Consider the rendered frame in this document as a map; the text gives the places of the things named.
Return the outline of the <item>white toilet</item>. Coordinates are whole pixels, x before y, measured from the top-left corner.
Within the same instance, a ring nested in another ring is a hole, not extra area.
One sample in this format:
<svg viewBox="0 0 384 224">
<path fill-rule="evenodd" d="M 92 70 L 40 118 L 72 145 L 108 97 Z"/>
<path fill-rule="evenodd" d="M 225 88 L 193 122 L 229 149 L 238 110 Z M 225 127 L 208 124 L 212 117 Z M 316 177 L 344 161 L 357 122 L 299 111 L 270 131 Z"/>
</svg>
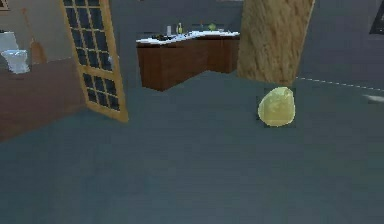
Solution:
<svg viewBox="0 0 384 224">
<path fill-rule="evenodd" d="M 27 64 L 28 51 L 19 48 L 14 32 L 0 32 L 0 55 L 6 60 L 9 70 L 14 74 L 30 71 Z"/>
</svg>

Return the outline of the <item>brown cabinet with white worktop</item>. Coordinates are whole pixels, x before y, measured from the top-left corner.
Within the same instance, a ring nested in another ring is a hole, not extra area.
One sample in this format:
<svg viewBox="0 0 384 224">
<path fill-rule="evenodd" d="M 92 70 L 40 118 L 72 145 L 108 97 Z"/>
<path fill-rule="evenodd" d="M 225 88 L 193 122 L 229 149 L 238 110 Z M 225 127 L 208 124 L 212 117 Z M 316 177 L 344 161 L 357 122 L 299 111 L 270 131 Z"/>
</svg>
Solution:
<svg viewBox="0 0 384 224">
<path fill-rule="evenodd" d="M 165 91 L 205 71 L 237 68 L 239 32 L 192 31 L 168 40 L 136 41 L 142 86 Z"/>
</svg>

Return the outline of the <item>plain wooden room door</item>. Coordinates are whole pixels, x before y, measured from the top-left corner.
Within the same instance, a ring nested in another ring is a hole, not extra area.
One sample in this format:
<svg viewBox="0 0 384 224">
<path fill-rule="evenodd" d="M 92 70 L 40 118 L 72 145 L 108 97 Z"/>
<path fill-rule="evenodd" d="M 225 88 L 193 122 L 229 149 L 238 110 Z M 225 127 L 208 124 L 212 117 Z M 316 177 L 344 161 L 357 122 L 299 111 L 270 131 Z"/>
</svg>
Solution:
<svg viewBox="0 0 384 224">
<path fill-rule="evenodd" d="M 244 0 L 237 76 L 291 86 L 316 0 Z"/>
</svg>

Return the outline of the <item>wooden glass-paned room door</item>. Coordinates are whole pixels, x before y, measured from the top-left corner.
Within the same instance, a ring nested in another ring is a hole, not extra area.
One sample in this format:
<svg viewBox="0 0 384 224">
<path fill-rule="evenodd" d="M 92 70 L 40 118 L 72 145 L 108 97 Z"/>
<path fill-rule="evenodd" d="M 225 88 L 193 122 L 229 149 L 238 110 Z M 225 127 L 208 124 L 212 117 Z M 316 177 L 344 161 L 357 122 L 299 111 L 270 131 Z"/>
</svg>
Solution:
<svg viewBox="0 0 384 224">
<path fill-rule="evenodd" d="M 86 106 L 127 122 L 110 0 L 59 0 Z"/>
</svg>

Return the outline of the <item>yellow-green round lump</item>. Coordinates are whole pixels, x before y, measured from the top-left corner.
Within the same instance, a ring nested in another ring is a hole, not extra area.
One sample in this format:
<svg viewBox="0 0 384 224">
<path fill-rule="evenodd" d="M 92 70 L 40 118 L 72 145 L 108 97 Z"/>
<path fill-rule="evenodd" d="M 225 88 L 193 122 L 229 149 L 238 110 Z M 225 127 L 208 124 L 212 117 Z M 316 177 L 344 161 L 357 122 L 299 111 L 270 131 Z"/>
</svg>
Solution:
<svg viewBox="0 0 384 224">
<path fill-rule="evenodd" d="M 288 87 L 276 87 L 261 100 L 257 110 L 260 120 L 271 127 L 293 122 L 296 115 L 294 93 Z"/>
</svg>

